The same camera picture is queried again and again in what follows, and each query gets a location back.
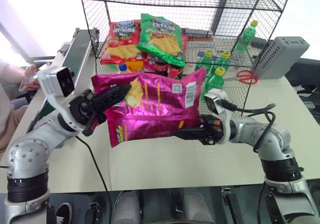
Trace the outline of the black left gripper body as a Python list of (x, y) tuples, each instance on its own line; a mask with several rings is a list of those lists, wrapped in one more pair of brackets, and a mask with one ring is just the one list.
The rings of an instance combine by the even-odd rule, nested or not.
[(104, 113), (105, 109), (95, 109), (94, 108), (94, 98), (96, 94), (91, 89), (84, 90), (80, 95), (74, 97), (69, 103), (69, 109), (71, 111), (72, 117), (77, 123), (83, 126), (88, 122), (90, 116), (97, 112), (99, 113), (99, 125), (106, 122), (106, 115)]

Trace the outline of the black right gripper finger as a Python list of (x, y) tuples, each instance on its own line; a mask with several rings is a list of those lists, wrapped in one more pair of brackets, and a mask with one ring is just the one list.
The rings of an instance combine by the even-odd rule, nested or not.
[(207, 132), (204, 128), (182, 128), (173, 133), (173, 136), (183, 140), (206, 140)]

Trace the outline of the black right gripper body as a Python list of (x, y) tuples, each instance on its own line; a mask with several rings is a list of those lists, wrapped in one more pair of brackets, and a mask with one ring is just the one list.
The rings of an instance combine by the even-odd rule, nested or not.
[(204, 129), (204, 134), (200, 138), (203, 145), (215, 145), (223, 137), (222, 121), (217, 117), (208, 114), (200, 115), (201, 127)]

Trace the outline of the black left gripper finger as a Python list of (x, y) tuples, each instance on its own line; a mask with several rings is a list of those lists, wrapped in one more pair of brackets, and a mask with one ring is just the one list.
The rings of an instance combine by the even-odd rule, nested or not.
[(97, 112), (94, 112), (88, 122), (86, 123), (85, 129), (82, 131), (82, 134), (84, 136), (91, 136), (95, 130), (95, 128), (99, 125), (100, 120), (100, 114)]
[(131, 84), (111, 87), (94, 97), (95, 109), (108, 109), (121, 102), (132, 88)]

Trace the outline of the person's bare hand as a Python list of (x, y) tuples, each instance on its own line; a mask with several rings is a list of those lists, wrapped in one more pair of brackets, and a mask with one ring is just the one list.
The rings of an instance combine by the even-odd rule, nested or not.
[(39, 81), (37, 80), (36, 76), (36, 72), (37, 72), (37, 68), (35, 65), (29, 65), (26, 69), (25, 69), (25, 78), (27, 79), (27, 81), (25, 82), (25, 86), (24, 88), (27, 91), (34, 91), (37, 90), (40, 87)]

